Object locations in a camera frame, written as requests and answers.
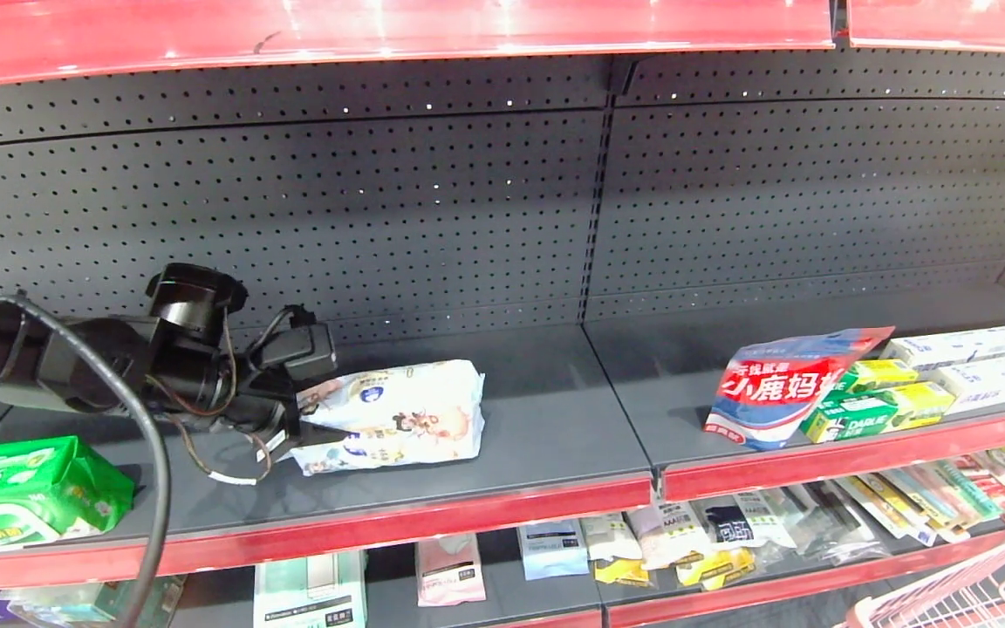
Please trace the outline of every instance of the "green package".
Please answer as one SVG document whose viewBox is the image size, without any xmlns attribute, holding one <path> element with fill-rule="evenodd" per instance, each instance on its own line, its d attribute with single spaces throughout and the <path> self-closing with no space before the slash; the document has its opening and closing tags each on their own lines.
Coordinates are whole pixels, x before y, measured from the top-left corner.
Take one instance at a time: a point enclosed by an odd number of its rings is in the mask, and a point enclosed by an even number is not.
<svg viewBox="0 0 1005 628">
<path fill-rule="evenodd" d="M 901 361 L 858 361 L 832 387 L 829 398 L 904 386 L 918 381 L 918 372 Z"/>
<path fill-rule="evenodd" d="M 75 436 L 0 444 L 0 549 L 107 533 L 134 497 L 135 482 Z"/>
<path fill-rule="evenodd" d="M 956 397 L 933 382 L 825 399 L 802 422 L 813 442 L 845 440 L 935 424 Z"/>
</svg>

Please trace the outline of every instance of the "face mask package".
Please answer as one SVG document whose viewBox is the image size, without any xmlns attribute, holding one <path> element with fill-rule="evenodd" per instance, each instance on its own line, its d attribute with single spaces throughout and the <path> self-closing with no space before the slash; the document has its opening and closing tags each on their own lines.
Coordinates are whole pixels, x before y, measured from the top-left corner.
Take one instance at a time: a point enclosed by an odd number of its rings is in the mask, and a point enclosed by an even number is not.
<svg viewBox="0 0 1005 628">
<path fill-rule="evenodd" d="M 652 572 L 682 559 L 701 558 L 711 552 L 705 526 L 689 501 L 647 505 L 626 513 L 642 546 L 642 569 Z"/>
<path fill-rule="evenodd" d="M 433 464 L 479 454 L 483 375 L 469 361 L 344 375 L 296 394 L 301 420 L 350 433 L 297 446 L 307 474 Z"/>
<path fill-rule="evenodd" d="M 474 534 L 419 541 L 416 570 L 419 607 L 486 600 L 479 544 Z"/>
<path fill-rule="evenodd" d="M 893 331 L 843 330 L 743 347 L 727 366 L 705 431 L 753 449 L 785 446 L 852 363 Z"/>
<path fill-rule="evenodd" d="M 581 517 L 579 524 L 584 530 L 589 560 L 642 560 L 642 546 L 634 539 L 622 512 Z"/>
<path fill-rule="evenodd" d="M 363 552 L 255 565 L 254 628 L 362 628 L 363 568 Z"/>
<path fill-rule="evenodd" d="M 519 526 L 526 580 L 587 576 L 587 548 L 578 519 Z"/>
</svg>

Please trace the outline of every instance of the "black cable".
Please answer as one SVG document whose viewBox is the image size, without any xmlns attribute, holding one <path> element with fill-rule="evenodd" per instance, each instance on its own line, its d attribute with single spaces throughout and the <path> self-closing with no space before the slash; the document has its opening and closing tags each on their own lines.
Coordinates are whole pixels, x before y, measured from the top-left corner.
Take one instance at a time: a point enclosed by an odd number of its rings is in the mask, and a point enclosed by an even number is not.
<svg viewBox="0 0 1005 628">
<path fill-rule="evenodd" d="M 243 351 L 243 355 L 246 355 L 248 361 L 250 361 L 250 358 L 254 355 L 255 351 L 258 351 L 263 345 L 266 345 L 266 341 L 270 340 L 270 335 L 278 329 L 281 322 L 286 320 L 288 315 L 304 313 L 305 308 L 300 305 L 285 305 L 282 307 L 282 309 L 280 309 L 278 313 L 275 313 L 274 318 L 270 320 L 270 325 L 266 326 L 266 329 L 262 330 L 262 334 L 259 335 L 258 338 L 254 339 L 254 342 L 250 343 L 250 346 L 247 347 L 246 351 Z"/>
<path fill-rule="evenodd" d="M 142 557 L 142 565 L 139 567 L 139 575 L 135 580 L 135 587 L 131 589 L 131 601 L 129 602 L 127 613 L 123 616 L 125 628 L 135 628 L 142 608 L 147 603 L 147 597 L 153 589 L 153 580 L 157 576 L 157 566 L 161 564 L 161 553 L 165 548 L 165 534 L 169 531 L 169 508 L 171 500 L 172 479 L 170 477 L 169 454 L 165 450 L 165 442 L 161 434 L 157 432 L 157 425 L 153 421 L 150 411 L 137 396 L 135 389 L 132 389 L 127 382 L 108 365 L 108 362 L 91 349 L 83 339 L 65 327 L 52 313 L 48 313 L 35 302 L 18 294 L 0 294 L 0 302 L 9 302 L 11 305 L 20 307 L 25 313 L 37 319 L 43 325 L 59 337 L 63 338 L 71 347 L 73 353 L 79 355 L 81 361 L 86 362 L 91 370 L 99 375 L 99 379 L 111 387 L 112 393 L 119 397 L 132 417 L 139 424 L 142 434 L 150 445 L 153 454 L 153 464 L 156 469 L 157 496 L 155 519 L 150 530 L 150 538 L 147 540 L 147 552 Z"/>
</svg>

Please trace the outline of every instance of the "diaper package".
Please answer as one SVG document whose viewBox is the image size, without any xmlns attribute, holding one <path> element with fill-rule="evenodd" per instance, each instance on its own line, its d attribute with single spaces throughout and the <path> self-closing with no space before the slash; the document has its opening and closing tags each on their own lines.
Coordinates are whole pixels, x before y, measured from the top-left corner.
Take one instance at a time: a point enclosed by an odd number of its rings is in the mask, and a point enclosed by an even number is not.
<svg viewBox="0 0 1005 628">
<path fill-rule="evenodd" d="M 584 530 L 589 560 L 642 560 L 642 546 L 634 539 L 622 512 L 581 517 L 579 524 Z"/>
<path fill-rule="evenodd" d="M 647 572 L 711 553 L 709 533 L 689 501 L 647 505 L 627 512 L 626 517 L 638 535 L 638 544 L 642 546 L 642 569 Z"/>
<path fill-rule="evenodd" d="M 419 607 L 486 600 L 479 544 L 474 534 L 419 541 L 416 568 Z"/>
<path fill-rule="evenodd" d="M 575 518 L 519 526 L 519 548 L 526 580 L 587 575 L 587 548 Z"/>
<path fill-rule="evenodd" d="M 344 375 L 296 396 L 301 420 L 351 433 L 297 446 L 305 474 L 431 464 L 479 454 L 483 375 L 469 361 Z"/>
<path fill-rule="evenodd" d="M 754 449 L 785 446 L 852 363 L 893 331 L 843 330 L 743 347 L 727 365 L 705 431 Z"/>
</svg>

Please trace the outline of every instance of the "red shelf top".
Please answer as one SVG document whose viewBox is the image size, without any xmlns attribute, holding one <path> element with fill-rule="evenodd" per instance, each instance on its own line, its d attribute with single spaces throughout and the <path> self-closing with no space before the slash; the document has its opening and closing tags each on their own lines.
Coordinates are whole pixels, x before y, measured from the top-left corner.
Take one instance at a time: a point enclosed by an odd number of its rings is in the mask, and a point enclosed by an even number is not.
<svg viewBox="0 0 1005 628">
<path fill-rule="evenodd" d="M 263 63 L 829 47 L 824 0 L 0 0 L 0 83 Z"/>
<path fill-rule="evenodd" d="M 855 0 L 855 46 L 1005 52 L 1005 0 Z"/>
<path fill-rule="evenodd" d="M 777 452 L 685 462 L 666 467 L 662 474 L 665 497 L 680 501 L 876 472 L 995 446 L 1005 446 L 1005 414 L 821 445 L 787 446 Z"/>
</svg>

